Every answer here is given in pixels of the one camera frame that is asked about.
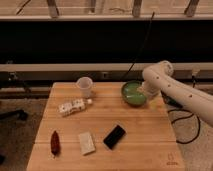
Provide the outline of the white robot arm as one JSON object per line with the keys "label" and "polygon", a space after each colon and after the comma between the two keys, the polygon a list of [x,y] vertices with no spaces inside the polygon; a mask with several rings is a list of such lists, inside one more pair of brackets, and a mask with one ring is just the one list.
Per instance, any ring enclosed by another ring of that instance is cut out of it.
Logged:
{"label": "white robot arm", "polygon": [[173,72],[172,64],[166,60],[144,68],[144,94],[151,98],[162,91],[213,127],[213,96],[173,79]]}

